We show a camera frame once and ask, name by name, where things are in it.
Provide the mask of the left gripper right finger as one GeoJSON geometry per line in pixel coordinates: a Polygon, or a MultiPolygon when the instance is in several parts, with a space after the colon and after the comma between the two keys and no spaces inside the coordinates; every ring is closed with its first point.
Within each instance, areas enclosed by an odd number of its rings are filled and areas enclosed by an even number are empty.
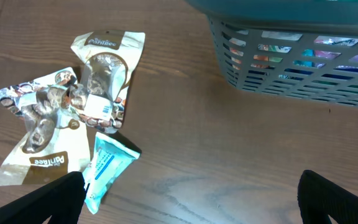
{"type": "Polygon", "coordinates": [[[312,170],[303,171],[297,197],[304,224],[358,224],[358,197],[312,170]]]}

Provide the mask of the Kleenex tissue multipack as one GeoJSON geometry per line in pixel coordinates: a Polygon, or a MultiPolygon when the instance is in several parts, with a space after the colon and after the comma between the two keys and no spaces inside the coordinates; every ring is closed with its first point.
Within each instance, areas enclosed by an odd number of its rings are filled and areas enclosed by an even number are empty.
{"type": "Polygon", "coordinates": [[[223,73],[237,87],[258,88],[278,78],[358,77],[358,37],[224,26],[214,43],[223,73]]]}

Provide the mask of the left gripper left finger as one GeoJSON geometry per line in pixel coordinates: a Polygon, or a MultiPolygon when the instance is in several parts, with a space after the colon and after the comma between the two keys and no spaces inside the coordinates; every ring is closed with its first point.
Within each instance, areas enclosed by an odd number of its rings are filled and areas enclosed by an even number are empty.
{"type": "Polygon", "coordinates": [[[83,174],[75,171],[0,207],[0,224],[78,223],[85,201],[83,174]]]}

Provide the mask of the grey plastic basket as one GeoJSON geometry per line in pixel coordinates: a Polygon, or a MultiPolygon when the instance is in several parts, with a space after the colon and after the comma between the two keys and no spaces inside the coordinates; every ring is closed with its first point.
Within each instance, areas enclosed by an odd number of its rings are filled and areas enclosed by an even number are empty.
{"type": "Polygon", "coordinates": [[[238,90],[358,108],[358,1],[189,0],[238,90]]]}

